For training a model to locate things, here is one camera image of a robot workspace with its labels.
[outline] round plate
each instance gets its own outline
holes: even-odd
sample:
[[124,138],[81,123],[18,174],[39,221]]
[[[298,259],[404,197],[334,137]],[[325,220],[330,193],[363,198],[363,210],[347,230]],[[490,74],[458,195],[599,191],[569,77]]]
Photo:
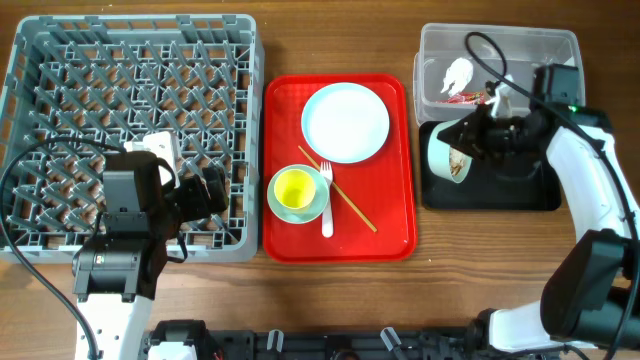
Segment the round plate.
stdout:
[[355,163],[380,150],[389,134],[389,113],[366,87],[332,84],[318,90],[304,106],[302,134],[323,158]]
[[[287,208],[282,206],[278,199],[276,199],[276,195],[273,192],[273,187],[275,186],[275,179],[282,174],[282,172],[291,170],[291,169],[299,169],[306,171],[311,175],[313,181],[316,183],[316,195],[313,197],[313,201],[311,201],[311,206],[309,210],[304,214],[294,214],[290,212]],[[329,186],[327,182],[324,180],[320,173],[307,165],[290,165],[283,169],[280,169],[273,177],[271,181],[269,181],[269,187],[267,187],[267,202],[269,203],[269,207],[271,211],[282,221],[288,222],[290,224],[304,224],[308,223],[311,220],[314,220],[322,212],[324,208],[327,206],[329,202]]]

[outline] chopstick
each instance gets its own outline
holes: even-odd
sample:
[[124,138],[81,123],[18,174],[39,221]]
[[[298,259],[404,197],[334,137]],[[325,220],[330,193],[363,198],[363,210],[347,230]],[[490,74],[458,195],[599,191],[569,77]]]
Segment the chopstick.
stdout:
[[[313,160],[313,158],[307,154],[306,151],[304,151],[304,149],[302,148],[302,146],[298,145],[298,149],[300,149],[300,151],[302,151],[302,153],[304,154],[304,156],[307,157],[307,159],[309,160],[309,162],[311,162],[311,164],[318,170],[320,171],[320,165],[318,165],[317,162],[315,162],[315,160]],[[344,201],[347,202],[347,204],[349,204],[349,206],[351,206],[351,208],[353,209],[353,211],[356,212],[356,214],[358,214],[358,216],[360,216],[360,218],[362,219],[362,221],[364,221],[367,226],[369,226],[369,228],[373,231],[373,232],[378,232],[378,229],[376,229],[376,227],[373,225],[373,223],[362,213],[362,211],[360,211],[360,209],[358,209],[358,207],[356,206],[356,204],[353,203],[353,201],[351,201],[351,199],[349,199],[349,197],[347,196],[347,194],[344,193],[344,191],[342,191],[342,189],[340,189],[340,187],[336,184],[336,182],[332,182],[331,186],[333,186],[334,189],[336,189],[336,191],[338,192],[338,194],[340,194],[340,196],[342,196],[342,198],[344,199]]]

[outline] yellow mug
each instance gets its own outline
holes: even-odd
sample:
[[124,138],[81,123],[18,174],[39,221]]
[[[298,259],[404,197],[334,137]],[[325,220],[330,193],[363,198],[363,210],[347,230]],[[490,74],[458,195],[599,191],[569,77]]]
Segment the yellow mug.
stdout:
[[278,176],[273,190],[282,206],[292,213],[301,214],[311,206],[316,195],[316,183],[306,171],[290,169]]

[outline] wooden table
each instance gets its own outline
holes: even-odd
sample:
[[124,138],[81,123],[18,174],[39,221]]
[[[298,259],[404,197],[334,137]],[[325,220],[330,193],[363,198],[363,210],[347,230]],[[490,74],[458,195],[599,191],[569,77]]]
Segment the wooden table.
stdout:
[[[266,50],[266,81],[283,74],[386,72],[402,81],[410,113],[415,184],[413,57],[428,22],[570,29],[578,37],[589,105],[608,112],[617,154],[640,192],[640,2],[2,0],[0,68],[15,29],[41,14],[247,13]],[[204,319],[211,329],[380,330],[465,325],[479,311],[539,299],[575,244],[566,206],[555,212],[445,212],[418,206],[419,244],[407,261],[283,266],[264,251],[246,264],[168,265],[148,328]],[[69,265],[38,268],[72,296]],[[0,264],[0,358],[70,359],[75,322],[21,266]]]

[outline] gray metal rack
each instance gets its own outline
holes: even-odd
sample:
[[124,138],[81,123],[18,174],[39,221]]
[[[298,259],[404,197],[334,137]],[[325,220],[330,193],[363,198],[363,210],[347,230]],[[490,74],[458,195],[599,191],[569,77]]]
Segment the gray metal rack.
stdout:
[[[0,159],[56,136],[122,145],[172,131],[178,174],[220,167],[229,194],[222,215],[183,225],[187,261],[247,261],[258,247],[263,66],[248,15],[25,18],[0,97]],[[40,149],[18,164],[4,210],[30,261],[69,263],[104,201],[109,152],[78,143]],[[0,259],[15,261],[5,245]],[[181,256],[175,240],[167,250]]]

